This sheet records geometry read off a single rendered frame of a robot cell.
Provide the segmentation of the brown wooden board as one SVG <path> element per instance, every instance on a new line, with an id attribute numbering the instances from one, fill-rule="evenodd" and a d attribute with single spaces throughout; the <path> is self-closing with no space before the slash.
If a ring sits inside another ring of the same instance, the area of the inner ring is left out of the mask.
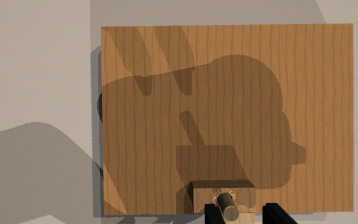
<path id="1" fill-rule="evenodd" d="M 192 180 L 354 212 L 353 24 L 101 27 L 101 69 L 104 215 L 205 214 Z"/>

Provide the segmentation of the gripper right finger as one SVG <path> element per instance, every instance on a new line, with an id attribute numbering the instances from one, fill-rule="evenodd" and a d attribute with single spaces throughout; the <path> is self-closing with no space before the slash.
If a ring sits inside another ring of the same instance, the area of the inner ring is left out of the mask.
<path id="1" fill-rule="evenodd" d="M 298 224 L 277 203 L 266 203 L 262 207 L 262 224 Z"/>

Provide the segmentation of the small wooden block with hole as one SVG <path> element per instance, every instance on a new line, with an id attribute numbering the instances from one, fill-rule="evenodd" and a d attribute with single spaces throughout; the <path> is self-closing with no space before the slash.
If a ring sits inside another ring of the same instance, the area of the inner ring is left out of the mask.
<path id="1" fill-rule="evenodd" d="M 249 180 L 192 180 L 194 213 L 205 213 L 205 204 L 215 204 L 218 196 L 228 193 L 239 213 L 256 212 L 256 187 Z"/>

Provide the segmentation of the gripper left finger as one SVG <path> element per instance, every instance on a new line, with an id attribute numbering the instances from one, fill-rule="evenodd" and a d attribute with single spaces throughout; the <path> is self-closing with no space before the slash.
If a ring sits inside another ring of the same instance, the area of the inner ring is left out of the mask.
<path id="1" fill-rule="evenodd" d="M 205 224 L 225 224 L 218 206 L 205 204 Z"/>

